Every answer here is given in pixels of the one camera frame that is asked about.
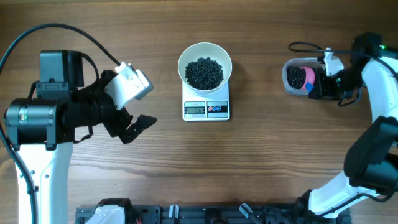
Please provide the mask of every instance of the digital kitchen scale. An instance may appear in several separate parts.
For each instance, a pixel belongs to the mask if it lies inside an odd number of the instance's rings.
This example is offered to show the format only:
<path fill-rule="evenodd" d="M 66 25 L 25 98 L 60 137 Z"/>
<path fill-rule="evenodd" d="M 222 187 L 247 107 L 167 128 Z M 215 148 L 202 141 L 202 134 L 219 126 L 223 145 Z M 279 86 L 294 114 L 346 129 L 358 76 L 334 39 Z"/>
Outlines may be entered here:
<path fill-rule="evenodd" d="M 218 91 L 200 96 L 182 83 L 182 118 L 184 121 L 226 121 L 229 110 L 229 86 L 226 82 Z"/>

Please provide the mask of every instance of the wood grain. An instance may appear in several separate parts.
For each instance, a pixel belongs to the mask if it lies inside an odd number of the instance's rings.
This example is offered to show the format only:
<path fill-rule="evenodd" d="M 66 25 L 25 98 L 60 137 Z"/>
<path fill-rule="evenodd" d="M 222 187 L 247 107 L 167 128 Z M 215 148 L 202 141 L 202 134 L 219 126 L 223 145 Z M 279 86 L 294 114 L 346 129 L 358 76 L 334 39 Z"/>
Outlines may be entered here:
<path fill-rule="evenodd" d="M 366 31 L 398 46 L 396 1 L 134 1 L 0 5 L 0 52 L 26 29 L 46 22 L 77 26 L 120 61 L 145 71 L 155 89 L 128 104 L 134 116 L 158 122 L 133 143 L 110 138 L 102 125 L 75 145 L 69 170 L 69 223 L 75 208 L 103 198 L 185 205 L 293 202 L 327 183 L 371 124 L 367 93 L 347 108 L 287 95 L 283 64 L 309 55 L 287 51 L 296 40 L 349 49 Z M 232 118 L 186 123 L 177 62 L 197 42 L 221 45 L 233 59 Z M 68 30 L 38 31 L 23 40 L 0 76 L 0 111 L 28 94 L 39 78 L 39 52 L 79 50 L 99 70 L 114 64 L 95 45 Z M 94 80 L 85 63 L 85 83 Z M 77 138 L 86 129 L 77 130 Z M 0 223 L 17 223 L 15 167 L 0 148 Z M 398 199 L 353 208 L 354 223 L 396 223 Z"/>

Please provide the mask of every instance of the black cable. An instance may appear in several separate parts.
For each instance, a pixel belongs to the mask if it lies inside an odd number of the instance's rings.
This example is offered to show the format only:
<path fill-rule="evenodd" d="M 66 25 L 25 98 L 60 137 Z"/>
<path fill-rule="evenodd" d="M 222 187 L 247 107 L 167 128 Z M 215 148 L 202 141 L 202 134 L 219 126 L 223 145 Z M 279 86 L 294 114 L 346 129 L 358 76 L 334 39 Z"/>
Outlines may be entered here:
<path fill-rule="evenodd" d="M 95 63 L 94 63 L 94 61 L 91 59 L 91 57 L 90 56 L 88 56 L 87 54 L 84 54 L 84 53 L 81 53 L 81 56 L 84 58 L 84 59 L 86 59 L 86 61 L 88 62 L 88 63 L 90 63 L 92 66 L 93 66 L 93 68 L 94 68 L 94 71 L 95 71 L 95 76 L 96 76 L 96 81 L 98 82 L 99 80 L 100 80 L 100 74 L 98 73 L 98 69 L 97 69 L 97 66 L 95 65 Z"/>
<path fill-rule="evenodd" d="M 332 208 L 332 209 L 330 209 L 329 211 L 324 212 L 324 213 L 322 213 L 322 214 L 320 214 L 320 215 L 318 215 L 318 216 L 324 217 L 324 216 L 327 215 L 327 214 L 335 213 L 337 210 L 339 210 L 339 209 L 341 209 L 341 208 L 347 206 L 348 204 L 350 204 L 351 202 L 354 202 L 354 201 L 357 200 L 357 199 L 360 199 L 361 197 L 368 197 L 368 198 L 370 198 L 371 200 L 373 200 L 373 201 L 375 201 L 375 202 L 381 203 L 381 202 L 386 202 L 386 201 L 388 201 L 388 200 L 393 196 L 393 194 L 394 194 L 394 191 L 392 191 L 390 194 L 388 194 L 388 195 L 385 196 L 384 198 L 377 198 L 377 197 L 374 197 L 374 196 L 369 195 L 369 194 L 366 194 L 366 193 L 360 193 L 360 194 L 357 194 L 355 197 L 352 197 L 351 199 L 349 199 L 349 200 L 346 201 L 345 203 L 342 203 L 341 205 L 337 206 L 336 208 Z"/>
<path fill-rule="evenodd" d="M 33 93 L 35 92 L 35 89 L 36 89 L 36 84 L 38 84 L 38 82 L 39 82 L 38 80 L 34 81 L 32 83 L 32 86 L 30 86 L 29 95 L 27 96 L 28 99 L 32 99 Z"/>
<path fill-rule="evenodd" d="M 64 28 L 64 29 L 75 31 L 81 35 L 84 35 L 87 39 L 91 40 L 95 45 L 97 45 L 116 65 L 120 66 L 120 62 L 117 61 L 96 39 L 94 39 L 94 37 L 90 36 L 86 32 L 82 31 L 81 29 L 78 29 L 76 27 L 66 25 L 66 24 L 49 23 L 49 24 L 42 24 L 42 25 L 38 25 L 38 26 L 30 28 L 29 30 L 22 33 L 16 40 L 13 41 L 13 43 L 9 46 L 9 48 L 7 49 L 6 53 L 4 54 L 4 56 L 2 57 L 2 59 L 0 61 L 0 74 L 2 72 L 2 69 L 4 68 L 4 65 L 6 63 L 6 60 L 8 59 L 8 56 L 11 54 L 12 50 L 14 50 L 15 46 L 24 37 L 26 37 L 27 35 L 35 32 L 37 30 L 50 28 L 50 27 Z M 99 75 L 98 75 L 96 66 L 94 66 L 94 69 L 96 70 L 96 76 L 98 79 Z M 35 87 L 30 88 L 30 93 L 29 93 L 28 97 L 32 97 L 34 88 Z M 11 147 L 11 143 L 9 142 L 6 134 L 4 133 L 1 123 L 0 123 L 0 137 L 4 143 L 4 146 L 6 147 L 8 154 L 14 160 L 14 162 L 18 166 L 18 169 L 21 171 L 22 175 L 25 178 L 25 181 L 27 184 L 27 192 L 30 196 L 30 210 L 31 210 L 31 214 L 32 214 L 32 224 L 36 224 L 37 223 L 37 204 L 36 204 L 37 199 L 36 199 L 36 188 L 35 188 L 34 182 L 32 180 L 32 177 L 30 176 L 29 171 L 27 170 L 24 163 L 20 160 L 19 156 L 17 156 L 17 154 L 14 152 L 13 148 Z"/>
<path fill-rule="evenodd" d="M 14 160 L 15 164 L 18 166 L 18 169 L 21 171 L 22 175 L 25 178 L 27 184 L 27 193 L 29 194 L 30 197 L 30 212 L 32 214 L 32 224 L 36 224 L 37 223 L 36 189 L 32 177 L 30 176 L 29 171 L 24 166 L 20 158 L 11 148 L 11 144 L 8 138 L 6 137 L 6 134 L 4 134 L 4 130 L 2 129 L 1 124 L 0 124 L 0 137 L 4 143 L 4 147 L 6 147 L 7 149 L 8 154 Z"/>
<path fill-rule="evenodd" d="M 343 102 L 343 100 L 344 100 L 344 98 L 345 98 L 345 94 L 344 94 L 343 97 L 341 97 L 341 98 L 338 100 L 337 105 L 338 105 L 339 107 L 344 107 L 344 106 L 356 104 L 356 103 L 361 99 L 361 92 L 362 92 L 361 90 L 362 90 L 362 86 L 358 88 L 358 92 L 356 93 L 356 99 L 355 99 L 355 100 L 352 100 L 352 101 L 350 101 L 350 102 L 348 102 L 348 103 L 343 103 L 343 104 L 342 104 L 342 102 Z"/>
<path fill-rule="evenodd" d="M 94 135 L 93 127 L 92 127 L 92 126 L 88 126 L 88 134 L 86 134 L 85 136 L 83 136 L 82 139 L 79 140 L 79 141 L 73 140 L 73 143 L 74 143 L 74 144 L 79 144 L 79 143 L 81 143 L 82 141 L 91 138 L 93 135 Z"/>
<path fill-rule="evenodd" d="M 12 50 L 14 50 L 15 46 L 27 35 L 40 30 L 40 29 L 45 29 L 45 28 L 50 28 L 50 27 L 58 27 L 58 28 L 64 28 L 64 29 L 68 29 L 68 30 L 72 30 L 75 31 L 85 37 L 87 37 L 87 39 L 91 40 L 92 43 L 94 43 L 95 45 L 97 45 L 105 54 L 106 56 L 108 56 L 116 65 L 120 66 L 120 62 L 116 60 L 116 58 L 114 58 L 96 39 L 94 39 L 94 37 L 90 36 L 89 34 L 87 34 L 86 32 L 82 31 L 81 29 L 78 29 L 76 27 L 70 26 L 70 25 L 66 25 L 66 24 L 57 24 L 57 23 L 50 23 L 50 24 L 41 24 L 35 27 L 30 28 L 29 30 L 25 31 L 24 33 L 22 33 L 16 40 L 13 41 L 13 43 L 10 45 L 10 47 L 7 49 L 6 53 L 4 54 L 3 58 L 0 61 L 0 72 L 2 71 L 2 68 L 4 66 L 4 64 L 6 63 L 6 60 L 8 58 L 8 56 L 10 55 L 10 53 L 12 52 Z"/>
<path fill-rule="evenodd" d="M 309 45 L 309 46 L 318 48 L 318 50 L 294 49 L 294 48 L 292 48 L 292 46 L 294 46 L 294 45 Z M 309 42 L 303 42 L 303 41 L 296 41 L 296 42 L 290 43 L 288 45 L 288 49 L 293 52 L 305 52 L 305 53 L 328 53 L 329 52 L 329 53 L 336 53 L 336 54 L 351 54 L 351 55 L 357 55 L 360 57 L 367 57 L 367 58 L 373 59 L 373 60 L 379 62 L 380 64 L 384 65 L 392 73 L 394 78 L 398 81 L 398 74 L 396 73 L 396 71 L 394 71 L 394 69 L 391 68 L 390 65 L 388 65 L 383 60 L 381 60 L 377 57 L 374 57 L 372 55 L 369 55 L 369 54 L 364 54 L 364 53 L 355 52 L 355 51 L 351 51 L 351 50 L 322 50 L 322 48 L 320 48 L 316 44 L 309 43 Z"/>

